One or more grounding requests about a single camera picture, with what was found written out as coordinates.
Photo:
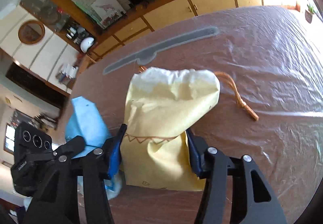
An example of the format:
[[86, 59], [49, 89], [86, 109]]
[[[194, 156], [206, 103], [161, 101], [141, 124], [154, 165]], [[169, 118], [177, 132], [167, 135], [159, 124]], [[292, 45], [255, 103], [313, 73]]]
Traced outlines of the light blue plastic bag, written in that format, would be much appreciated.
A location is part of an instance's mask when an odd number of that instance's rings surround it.
[[[65, 127], [65, 140], [70, 141], [76, 136], [85, 139], [84, 150], [75, 158], [84, 157], [89, 152], [103, 146], [107, 139], [112, 139], [108, 127], [104, 123], [96, 105], [84, 97], [77, 97], [71, 100], [73, 114], [69, 118]], [[109, 165], [109, 180], [105, 180], [105, 190], [107, 198], [117, 197], [122, 188], [122, 177], [119, 174], [121, 163], [121, 153], [119, 148], [112, 152], [111, 163]]]

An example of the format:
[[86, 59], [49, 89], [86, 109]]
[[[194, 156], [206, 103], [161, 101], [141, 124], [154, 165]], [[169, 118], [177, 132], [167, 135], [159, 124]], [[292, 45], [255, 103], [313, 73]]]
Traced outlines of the stack of books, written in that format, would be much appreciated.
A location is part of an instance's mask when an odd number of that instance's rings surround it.
[[68, 63], [63, 63], [55, 77], [60, 84], [68, 85], [72, 80], [76, 78], [78, 67], [74, 67]]

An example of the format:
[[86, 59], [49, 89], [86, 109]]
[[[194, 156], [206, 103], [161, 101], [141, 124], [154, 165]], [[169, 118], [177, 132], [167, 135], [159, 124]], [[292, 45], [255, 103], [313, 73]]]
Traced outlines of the white dome lamp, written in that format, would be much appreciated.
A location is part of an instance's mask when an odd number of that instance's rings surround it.
[[87, 37], [83, 39], [80, 44], [81, 51], [83, 53], [87, 53], [88, 49], [90, 49], [90, 47], [92, 47], [92, 45], [94, 44], [94, 41], [95, 40], [93, 37]]

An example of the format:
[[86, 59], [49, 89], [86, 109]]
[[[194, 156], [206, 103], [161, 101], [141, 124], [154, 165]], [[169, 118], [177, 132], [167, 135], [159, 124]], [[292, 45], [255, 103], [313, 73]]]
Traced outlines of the round wooden framed mirror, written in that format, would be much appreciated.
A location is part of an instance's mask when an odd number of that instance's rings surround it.
[[45, 26], [38, 20], [24, 22], [18, 30], [18, 38], [23, 44], [39, 43], [45, 36]]

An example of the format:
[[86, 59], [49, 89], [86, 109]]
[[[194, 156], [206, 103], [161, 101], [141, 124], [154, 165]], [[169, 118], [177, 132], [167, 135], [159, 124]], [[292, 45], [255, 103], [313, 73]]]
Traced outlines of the white horse picture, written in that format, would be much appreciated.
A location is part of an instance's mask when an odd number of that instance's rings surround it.
[[115, 23], [126, 13], [117, 0], [96, 0], [91, 7], [98, 14], [97, 23], [103, 29]]

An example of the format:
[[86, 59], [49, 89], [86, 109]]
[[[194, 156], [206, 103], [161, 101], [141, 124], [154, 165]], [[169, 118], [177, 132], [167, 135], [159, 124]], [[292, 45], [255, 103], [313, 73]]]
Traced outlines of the small potted plant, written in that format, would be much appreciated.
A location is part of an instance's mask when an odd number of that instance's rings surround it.
[[305, 20], [308, 23], [312, 23], [314, 15], [315, 15], [314, 7], [311, 4], [307, 4], [307, 9], [305, 10]]

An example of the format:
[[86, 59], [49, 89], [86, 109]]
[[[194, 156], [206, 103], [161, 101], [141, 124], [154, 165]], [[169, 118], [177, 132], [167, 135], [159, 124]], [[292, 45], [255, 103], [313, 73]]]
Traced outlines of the long wooden tv cabinet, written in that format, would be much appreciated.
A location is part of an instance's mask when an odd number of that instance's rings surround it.
[[196, 16], [247, 6], [282, 6], [299, 10], [299, 0], [152, 0], [130, 9], [98, 37], [87, 54], [94, 61], [166, 26]]

